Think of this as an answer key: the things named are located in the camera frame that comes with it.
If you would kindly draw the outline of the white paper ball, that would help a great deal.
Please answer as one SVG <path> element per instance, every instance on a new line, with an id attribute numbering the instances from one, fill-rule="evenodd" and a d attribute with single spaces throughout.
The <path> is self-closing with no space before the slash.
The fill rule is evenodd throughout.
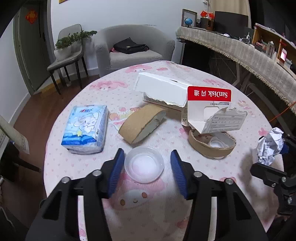
<path id="1" fill-rule="evenodd" d="M 258 141 L 257 156 L 258 162 L 270 166 L 275 160 L 284 145 L 282 138 L 283 131 L 279 128 L 272 128 L 269 133 Z"/>

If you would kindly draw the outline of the red white SanDisk package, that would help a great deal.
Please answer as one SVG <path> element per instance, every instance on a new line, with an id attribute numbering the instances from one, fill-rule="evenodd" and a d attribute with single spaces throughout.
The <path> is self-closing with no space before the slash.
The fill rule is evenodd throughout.
<path id="1" fill-rule="evenodd" d="M 231 107 L 230 89 L 189 86 L 187 90 L 187 121 L 199 133 L 237 131 L 247 112 Z"/>

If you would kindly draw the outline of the blue tissue pack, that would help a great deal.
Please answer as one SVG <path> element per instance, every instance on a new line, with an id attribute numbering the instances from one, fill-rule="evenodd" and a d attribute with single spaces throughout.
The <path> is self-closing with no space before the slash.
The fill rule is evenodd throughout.
<path id="1" fill-rule="evenodd" d="M 70 112 L 61 145 L 73 154 L 103 151 L 108 122 L 106 105 L 75 106 Z"/>

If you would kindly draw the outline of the clear plastic round lid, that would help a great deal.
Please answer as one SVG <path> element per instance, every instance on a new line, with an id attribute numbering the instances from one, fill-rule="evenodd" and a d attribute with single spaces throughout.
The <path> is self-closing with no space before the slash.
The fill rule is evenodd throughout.
<path id="1" fill-rule="evenodd" d="M 138 183 L 147 184 L 156 181 L 164 167 L 162 155 L 150 147 L 136 147 L 125 157 L 125 171 Z"/>

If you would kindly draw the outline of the brown tape roll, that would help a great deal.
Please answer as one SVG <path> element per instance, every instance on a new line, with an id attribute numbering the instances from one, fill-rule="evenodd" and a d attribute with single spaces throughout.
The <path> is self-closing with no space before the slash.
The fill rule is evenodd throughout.
<path id="1" fill-rule="evenodd" d="M 130 145 L 139 143 L 159 126 L 165 115 L 165 109 L 153 104 L 145 105 L 125 120 L 118 133 Z"/>

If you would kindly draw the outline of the white torn cardboard box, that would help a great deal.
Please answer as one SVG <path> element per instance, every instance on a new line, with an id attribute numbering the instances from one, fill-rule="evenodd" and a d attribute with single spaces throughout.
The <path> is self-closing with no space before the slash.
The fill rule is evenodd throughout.
<path id="1" fill-rule="evenodd" d="M 152 73 L 139 73 L 133 90 L 143 93 L 143 101 L 182 111 L 191 84 Z"/>

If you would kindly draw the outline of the beige lace desk cloth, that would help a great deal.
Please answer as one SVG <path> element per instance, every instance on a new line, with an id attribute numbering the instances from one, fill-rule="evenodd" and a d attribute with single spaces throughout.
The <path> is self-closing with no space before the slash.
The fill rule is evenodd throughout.
<path id="1" fill-rule="evenodd" d="M 179 27 L 176 37 L 203 45 L 240 64 L 272 89 L 295 113 L 295 78 L 266 54 L 239 40 L 206 30 Z"/>

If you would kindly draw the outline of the wooden desk shelf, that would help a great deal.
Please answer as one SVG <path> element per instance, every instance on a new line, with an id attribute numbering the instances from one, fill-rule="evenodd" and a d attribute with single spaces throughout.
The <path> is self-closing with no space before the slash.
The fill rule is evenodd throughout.
<path id="1" fill-rule="evenodd" d="M 295 44 L 275 30 L 256 23 L 251 44 L 295 78 Z"/>

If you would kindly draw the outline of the black monitor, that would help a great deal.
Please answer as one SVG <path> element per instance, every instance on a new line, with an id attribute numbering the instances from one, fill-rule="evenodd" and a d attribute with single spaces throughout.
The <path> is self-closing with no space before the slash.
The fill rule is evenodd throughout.
<path id="1" fill-rule="evenodd" d="M 226 11 L 215 11 L 213 31 L 242 37 L 248 27 L 248 16 Z"/>

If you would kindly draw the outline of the pink patterned tablecloth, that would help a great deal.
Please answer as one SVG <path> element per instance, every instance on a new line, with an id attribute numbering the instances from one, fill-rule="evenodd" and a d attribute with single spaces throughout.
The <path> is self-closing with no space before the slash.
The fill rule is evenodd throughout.
<path id="1" fill-rule="evenodd" d="M 180 80 L 195 86 L 214 86 L 232 91 L 231 106 L 247 112 L 240 130 L 231 135 L 237 144 L 221 160 L 208 159 L 188 142 L 189 129 L 181 124 L 181 112 L 168 109 L 163 122 L 142 142 L 161 153 L 165 168 L 160 178 L 150 184 L 139 184 L 122 174 L 116 192 L 104 201 L 104 209 L 113 240 L 182 240 L 188 224 L 191 201 L 179 193 L 171 171 L 170 154 L 177 150 L 183 161 L 192 164 L 211 179 L 236 181 L 263 227 L 268 229 L 278 209 L 273 189 L 250 174 L 252 150 L 258 139 L 271 130 L 261 110 L 241 91 L 229 83 L 199 70 L 169 61 L 130 66 L 95 80 L 85 87 L 57 117 L 50 132 L 45 154 L 44 183 L 47 194 L 61 178 L 85 177 L 114 157 L 118 149 L 128 153 L 132 147 L 118 133 L 125 119 L 144 105 L 142 93 L 133 90 L 137 76 L 147 72 Z M 61 145 L 70 112 L 75 106 L 106 105 L 109 121 L 104 149 L 93 155 L 76 155 Z"/>

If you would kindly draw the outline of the small blue globe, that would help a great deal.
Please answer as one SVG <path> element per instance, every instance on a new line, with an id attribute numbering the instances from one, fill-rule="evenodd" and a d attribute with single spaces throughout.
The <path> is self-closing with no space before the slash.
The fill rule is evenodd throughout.
<path id="1" fill-rule="evenodd" d="M 193 24 L 193 20 L 191 18 L 185 18 L 184 19 L 184 24 L 186 27 L 191 27 L 191 25 Z"/>

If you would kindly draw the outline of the framed picture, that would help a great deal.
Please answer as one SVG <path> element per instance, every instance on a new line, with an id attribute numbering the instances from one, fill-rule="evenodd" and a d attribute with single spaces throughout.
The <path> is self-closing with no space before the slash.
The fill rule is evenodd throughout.
<path id="1" fill-rule="evenodd" d="M 188 27 L 188 28 L 196 27 L 197 16 L 198 16 L 198 14 L 195 11 L 191 11 L 188 9 L 182 9 L 181 26 Z"/>

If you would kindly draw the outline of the grey dining chair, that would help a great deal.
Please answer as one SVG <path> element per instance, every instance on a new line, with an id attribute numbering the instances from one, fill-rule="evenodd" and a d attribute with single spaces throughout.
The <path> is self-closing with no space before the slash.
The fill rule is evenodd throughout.
<path id="1" fill-rule="evenodd" d="M 58 84 L 54 77 L 54 72 L 58 69 L 63 68 L 66 72 L 68 80 L 69 74 L 67 70 L 67 66 L 74 64 L 76 69 L 76 74 L 78 77 L 78 83 L 80 88 L 82 89 L 82 80 L 80 75 L 80 69 L 79 69 L 79 60 L 82 61 L 86 76 L 88 76 L 85 60 L 84 60 L 84 46 L 83 46 L 83 40 L 78 39 L 76 41 L 77 44 L 72 47 L 72 44 L 74 43 L 75 37 L 79 37 L 79 35 L 82 33 L 82 26 L 80 24 L 71 25 L 70 27 L 64 28 L 59 32 L 58 40 L 55 45 L 54 49 L 54 55 L 56 57 L 56 60 L 50 64 L 47 67 L 47 71 L 50 74 L 50 77 L 53 81 L 53 85 L 55 86 L 55 89 L 57 90 L 58 94 L 62 96 L 60 89 L 58 87 Z"/>

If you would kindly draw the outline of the potted green plant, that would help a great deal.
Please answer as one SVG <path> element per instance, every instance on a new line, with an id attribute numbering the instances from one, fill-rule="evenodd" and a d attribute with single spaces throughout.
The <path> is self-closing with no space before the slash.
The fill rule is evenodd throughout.
<path id="1" fill-rule="evenodd" d="M 97 31 L 84 31 L 69 33 L 66 37 L 58 39 L 55 44 L 54 55 L 57 61 L 65 60 L 70 57 L 72 53 L 78 51 L 79 46 L 82 44 L 83 39 L 89 39 L 93 35 L 97 34 Z"/>

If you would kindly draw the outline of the grey green door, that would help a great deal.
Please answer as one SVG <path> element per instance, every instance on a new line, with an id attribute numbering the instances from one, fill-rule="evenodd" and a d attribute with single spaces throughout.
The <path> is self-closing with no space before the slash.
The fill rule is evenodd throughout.
<path id="1" fill-rule="evenodd" d="M 16 59 L 30 95 L 50 76 L 47 71 L 51 62 L 47 6 L 47 1 L 26 1 L 13 18 Z M 33 24 L 25 19 L 31 9 L 38 12 Z"/>

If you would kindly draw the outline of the red door decoration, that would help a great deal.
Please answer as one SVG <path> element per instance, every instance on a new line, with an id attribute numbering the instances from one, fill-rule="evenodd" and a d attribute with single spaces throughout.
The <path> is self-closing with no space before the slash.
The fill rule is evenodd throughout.
<path id="1" fill-rule="evenodd" d="M 29 12 L 26 14 L 25 19 L 30 23 L 33 24 L 36 19 L 38 18 L 38 12 L 34 9 L 29 10 Z"/>

